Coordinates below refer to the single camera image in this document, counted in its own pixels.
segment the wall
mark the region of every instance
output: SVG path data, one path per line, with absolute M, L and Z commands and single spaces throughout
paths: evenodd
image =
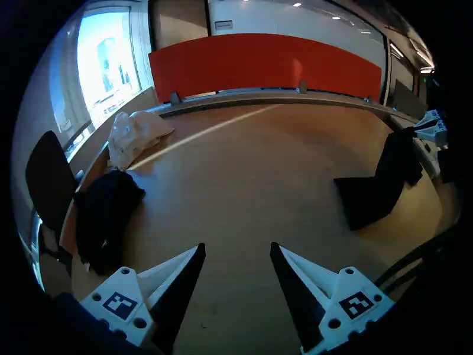
M 294 7 L 292 4 L 267 1 L 215 1 L 209 4 L 209 12 L 212 34 L 285 34 L 330 44 L 380 67 L 382 70 L 380 87 L 384 84 L 386 52 L 379 33 L 361 34 L 356 25 L 333 20 L 327 13 L 312 11 L 303 6 Z M 215 21 L 225 20 L 232 20 L 233 28 L 216 30 Z
M 49 95 L 49 59 L 51 46 L 40 59 L 25 90 L 18 112 L 11 155 L 12 202 L 18 231 L 24 239 L 30 233 L 33 203 L 28 193 L 25 169 L 36 142 L 48 130 L 59 135 Z
M 156 49 L 208 35 L 203 0 L 154 0 L 151 20 Z

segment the white bag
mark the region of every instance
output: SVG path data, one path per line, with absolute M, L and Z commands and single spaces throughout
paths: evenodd
M 125 170 L 143 150 L 158 144 L 160 137 L 170 134 L 170 127 L 161 117 L 147 111 L 120 112 L 108 137 L 111 166 Z

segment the chair backrest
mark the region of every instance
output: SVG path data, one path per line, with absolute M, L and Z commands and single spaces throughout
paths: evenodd
M 25 175 L 38 215 L 46 226 L 60 234 L 77 183 L 52 131 L 43 134 L 34 147 Z

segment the black bag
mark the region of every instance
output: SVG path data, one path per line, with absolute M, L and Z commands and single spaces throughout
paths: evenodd
M 334 179 L 351 230 L 359 230 L 386 217 L 396 205 L 404 182 L 414 186 L 422 177 L 415 153 L 414 128 L 390 133 L 374 176 Z
M 99 275 L 122 266 L 122 237 L 143 198 L 133 178 L 113 170 L 96 179 L 86 192 L 76 192 L 76 242 L 81 261 Z

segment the red divider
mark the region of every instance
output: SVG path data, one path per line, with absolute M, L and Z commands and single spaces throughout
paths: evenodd
M 278 34 L 227 34 L 199 38 L 149 54 L 160 102 L 238 88 L 317 89 L 380 97 L 381 69 L 345 50 Z

